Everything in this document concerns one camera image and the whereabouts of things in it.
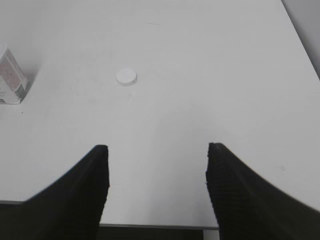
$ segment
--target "white table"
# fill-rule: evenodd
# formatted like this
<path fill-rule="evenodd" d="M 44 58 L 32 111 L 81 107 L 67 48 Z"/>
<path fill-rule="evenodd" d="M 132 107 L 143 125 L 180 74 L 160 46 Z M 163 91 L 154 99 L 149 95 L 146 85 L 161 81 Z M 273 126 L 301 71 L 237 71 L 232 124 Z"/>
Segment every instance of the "white table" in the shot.
<path fill-rule="evenodd" d="M 280 0 L 5 0 L 0 29 L 35 76 L 0 105 L 0 200 L 105 144 L 101 223 L 216 227 L 205 171 L 222 142 L 320 210 L 320 83 Z"/>

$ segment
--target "box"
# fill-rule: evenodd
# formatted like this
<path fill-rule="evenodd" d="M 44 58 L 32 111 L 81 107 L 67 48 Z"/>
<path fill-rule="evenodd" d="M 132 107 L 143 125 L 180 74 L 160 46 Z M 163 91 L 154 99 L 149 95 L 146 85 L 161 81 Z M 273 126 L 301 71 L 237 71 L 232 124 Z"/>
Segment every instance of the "box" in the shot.
<path fill-rule="evenodd" d="M 28 80 L 8 45 L 0 43 L 0 104 L 19 104 L 25 97 Z"/>

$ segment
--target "black floor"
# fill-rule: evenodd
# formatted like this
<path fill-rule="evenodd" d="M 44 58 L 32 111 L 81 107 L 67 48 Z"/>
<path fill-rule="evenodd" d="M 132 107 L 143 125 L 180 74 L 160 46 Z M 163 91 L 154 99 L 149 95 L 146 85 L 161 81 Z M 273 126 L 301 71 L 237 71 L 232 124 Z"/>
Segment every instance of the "black floor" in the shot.
<path fill-rule="evenodd" d="M 100 227 L 97 240 L 203 240 L 202 230 Z"/>

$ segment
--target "white round cap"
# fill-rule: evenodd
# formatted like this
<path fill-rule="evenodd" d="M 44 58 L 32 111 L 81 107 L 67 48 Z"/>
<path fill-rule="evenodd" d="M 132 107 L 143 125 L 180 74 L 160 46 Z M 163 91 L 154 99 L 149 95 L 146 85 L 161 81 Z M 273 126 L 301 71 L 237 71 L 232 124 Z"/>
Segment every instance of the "white round cap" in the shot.
<path fill-rule="evenodd" d="M 7 44 L 5 44 L 5 43 L 0 43 L 0 60 L 1 60 L 2 57 L 5 55 L 7 49 L 8 49 Z"/>
<path fill-rule="evenodd" d="M 137 73 L 131 68 L 123 68 L 116 74 L 116 80 L 121 86 L 131 86 L 137 81 Z"/>

